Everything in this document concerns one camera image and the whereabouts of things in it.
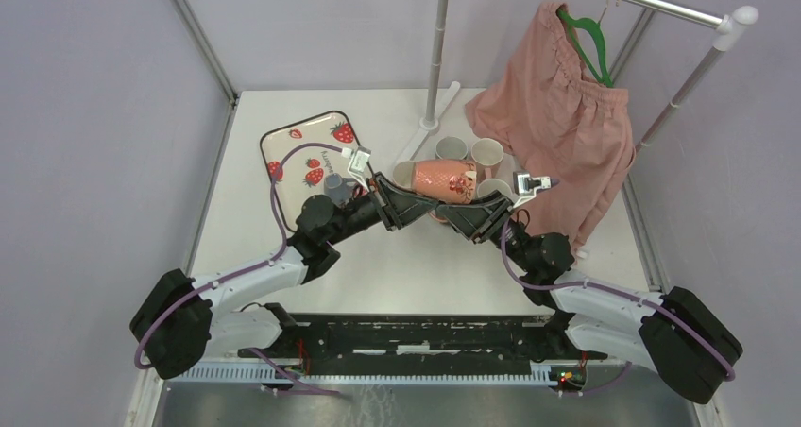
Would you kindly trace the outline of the terracotta mug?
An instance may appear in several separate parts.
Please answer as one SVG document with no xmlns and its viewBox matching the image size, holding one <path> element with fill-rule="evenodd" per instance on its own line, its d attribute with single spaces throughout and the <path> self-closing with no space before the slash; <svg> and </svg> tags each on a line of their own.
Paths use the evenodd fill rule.
<svg viewBox="0 0 801 427">
<path fill-rule="evenodd" d="M 426 160 L 414 163 L 411 189 L 447 204 L 470 204 L 476 198 L 478 170 L 467 160 Z"/>
</svg>

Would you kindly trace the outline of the blue mug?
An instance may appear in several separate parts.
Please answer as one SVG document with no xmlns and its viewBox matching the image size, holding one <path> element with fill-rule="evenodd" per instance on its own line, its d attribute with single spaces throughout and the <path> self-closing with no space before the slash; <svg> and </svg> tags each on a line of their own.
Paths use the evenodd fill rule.
<svg viewBox="0 0 801 427">
<path fill-rule="evenodd" d="M 464 160 L 469 149 L 466 142 L 455 136 L 446 136 L 435 144 L 435 157 L 439 160 Z"/>
</svg>

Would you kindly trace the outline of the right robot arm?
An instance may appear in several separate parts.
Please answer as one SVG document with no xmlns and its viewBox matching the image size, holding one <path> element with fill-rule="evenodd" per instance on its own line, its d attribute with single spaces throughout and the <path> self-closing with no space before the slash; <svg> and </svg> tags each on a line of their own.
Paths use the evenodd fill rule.
<svg viewBox="0 0 801 427">
<path fill-rule="evenodd" d="M 495 192 L 468 204 L 441 203 L 435 211 L 468 239 L 493 243 L 529 300 L 554 310 L 558 325 L 545 334 L 552 356 L 569 359 L 581 350 L 623 359 L 699 404 L 735 380 L 743 347 L 692 291 L 638 291 L 591 278 L 573 269 L 565 235 L 528 234 L 510 205 Z"/>
</svg>

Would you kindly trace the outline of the yellow mug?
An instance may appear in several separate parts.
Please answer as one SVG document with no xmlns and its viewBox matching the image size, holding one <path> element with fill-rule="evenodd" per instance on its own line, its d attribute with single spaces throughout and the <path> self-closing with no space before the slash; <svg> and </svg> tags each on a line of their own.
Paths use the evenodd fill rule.
<svg viewBox="0 0 801 427">
<path fill-rule="evenodd" d="M 484 198 L 494 193 L 501 194 L 509 199 L 514 198 L 514 194 L 509 184 L 502 179 L 495 178 L 485 179 L 478 185 L 476 189 L 476 198 Z"/>
</svg>

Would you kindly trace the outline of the light pink mug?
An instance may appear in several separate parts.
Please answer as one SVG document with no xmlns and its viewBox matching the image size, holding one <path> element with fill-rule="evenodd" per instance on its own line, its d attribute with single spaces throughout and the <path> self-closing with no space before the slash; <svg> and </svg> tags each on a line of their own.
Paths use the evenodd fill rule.
<svg viewBox="0 0 801 427">
<path fill-rule="evenodd" d="M 491 138 L 481 138 L 470 148 L 479 181 L 495 178 L 505 156 L 503 146 Z"/>
</svg>

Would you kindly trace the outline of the grey-blue mug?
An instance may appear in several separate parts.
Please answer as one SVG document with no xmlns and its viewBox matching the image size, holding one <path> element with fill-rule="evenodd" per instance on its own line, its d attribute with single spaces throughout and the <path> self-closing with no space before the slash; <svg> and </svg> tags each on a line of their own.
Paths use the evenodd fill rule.
<svg viewBox="0 0 801 427">
<path fill-rule="evenodd" d="M 355 179 L 345 178 L 336 173 L 330 174 L 323 180 L 323 194 L 338 207 L 353 199 L 359 188 L 361 185 Z"/>
</svg>

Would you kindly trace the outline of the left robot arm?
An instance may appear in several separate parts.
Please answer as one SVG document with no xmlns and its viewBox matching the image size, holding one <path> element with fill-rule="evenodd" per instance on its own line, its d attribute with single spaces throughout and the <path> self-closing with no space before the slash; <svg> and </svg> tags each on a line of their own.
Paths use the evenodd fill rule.
<svg viewBox="0 0 801 427">
<path fill-rule="evenodd" d="M 307 198 L 292 234 L 263 259 L 226 274 L 190 277 L 176 268 L 164 273 L 129 323 L 138 342 L 134 365 L 172 379 L 202 358 L 255 348 L 285 358 L 296 348 L 296 332 L 271 308 L 245 312 L 263 296 L 323 276 L 340 259 L 335 244 L 377 224 L 399 230 L 441 206 L 439 199 L 402 189 L 377 174 L 366 193 L 337 203 Z"/>
</svg>

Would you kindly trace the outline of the salmon pink mug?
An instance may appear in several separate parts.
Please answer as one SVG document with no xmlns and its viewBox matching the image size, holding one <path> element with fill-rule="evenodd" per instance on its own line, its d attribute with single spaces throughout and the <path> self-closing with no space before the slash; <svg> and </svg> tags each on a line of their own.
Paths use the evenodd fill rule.
<svg viewBox="0 0 801 427">
<path fill-rule="evenodd" d="M 413 161 L 397 162 L 392 171 L 393 182 L 406 191 L 413 190 L 416 163 Z"/>
</svg>

